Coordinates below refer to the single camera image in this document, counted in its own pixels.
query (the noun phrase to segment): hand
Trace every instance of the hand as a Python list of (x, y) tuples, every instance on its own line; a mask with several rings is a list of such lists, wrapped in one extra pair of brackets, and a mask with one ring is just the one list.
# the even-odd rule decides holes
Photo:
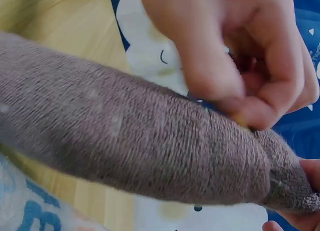
[[(301, 160), (303, 167), (311, 185), (314, 189), (320, 191), (320, 159), (317, 160)], [(310, 215), (299, 215), (292, 213), (279, 213), (292, 226), (300, 231), (320, 231), (320, 211)], [(274, 221), (266, 222), (263, 231), (283, 231), (283, 229)]]
[[(185, 82), (249, 127), (272, 127), (314, 103), (319, 84), (296, 26), (293, 0), (142, 0), (154, 25), (179, 52)], [(240, 73), (224, 53), (249, 59)]]

